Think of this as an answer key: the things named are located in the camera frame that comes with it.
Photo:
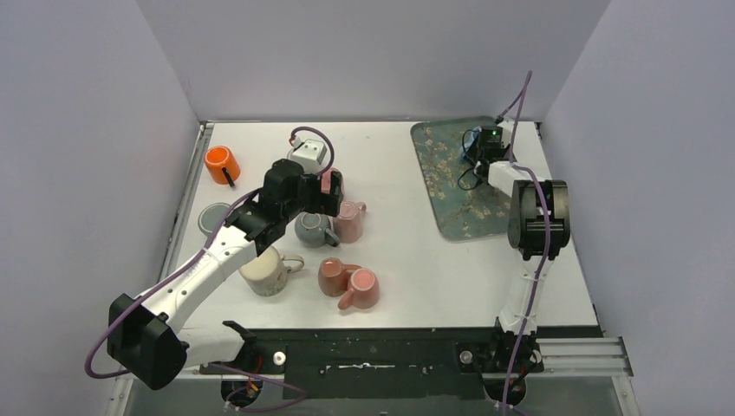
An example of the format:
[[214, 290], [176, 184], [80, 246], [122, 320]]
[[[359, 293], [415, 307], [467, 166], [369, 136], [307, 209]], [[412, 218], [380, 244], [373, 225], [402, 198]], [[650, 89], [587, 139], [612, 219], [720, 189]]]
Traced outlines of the terracotta pink mug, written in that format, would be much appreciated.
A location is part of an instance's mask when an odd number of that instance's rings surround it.
[[336, 257], [324, 259], [318, 270], [318, 284], [326, 296], [342, 296], [347, 291], [348, 279], [361, 266], [344, 263]]

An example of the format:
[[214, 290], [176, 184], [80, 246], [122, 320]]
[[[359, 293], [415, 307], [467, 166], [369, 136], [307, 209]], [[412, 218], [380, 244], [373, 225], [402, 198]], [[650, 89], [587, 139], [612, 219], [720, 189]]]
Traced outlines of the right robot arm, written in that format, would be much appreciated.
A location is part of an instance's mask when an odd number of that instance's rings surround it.
[[497, 125], [462, 134], [462, 158], [480, 179], [510, 198], [507, 238], [517, 253], [517, 275], [498, 317], [505, 333], [537, 331], [537, 309], [550, 266], [570, 240], [568, 185], [546, 179], [515, 161], [508, 131]]

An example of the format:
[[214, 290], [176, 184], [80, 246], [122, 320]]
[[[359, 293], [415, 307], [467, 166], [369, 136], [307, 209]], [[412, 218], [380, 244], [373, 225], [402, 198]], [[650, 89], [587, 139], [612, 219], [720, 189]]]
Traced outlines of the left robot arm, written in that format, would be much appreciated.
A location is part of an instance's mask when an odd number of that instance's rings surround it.
[[300, 214], [339, 213], [343, 177], [336, 170], [306, 173], [295, 161], [273, 163], [263, 185], [229, 205], [204, 246], [170, 276], [136, 297], [122, 294], [109, 307], [102, 336], [107, 354], [152, 390], [182, 369], [224, 362], [242, 373], [253, 367], [250, 333], [233, 321], [187, 325], [195, 310], [240, 267], [283, 237]]

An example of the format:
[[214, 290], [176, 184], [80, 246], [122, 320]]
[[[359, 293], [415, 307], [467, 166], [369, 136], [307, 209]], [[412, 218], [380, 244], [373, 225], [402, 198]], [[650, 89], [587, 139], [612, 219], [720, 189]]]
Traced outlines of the salmon pink mug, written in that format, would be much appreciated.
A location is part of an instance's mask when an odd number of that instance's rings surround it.
[[380, 300], [380, 285], [377, 276], [369, 269], [355, 270], [348, 279], [348, 288], [339, 300], [339, 310], [356, 308], [371, 309]]

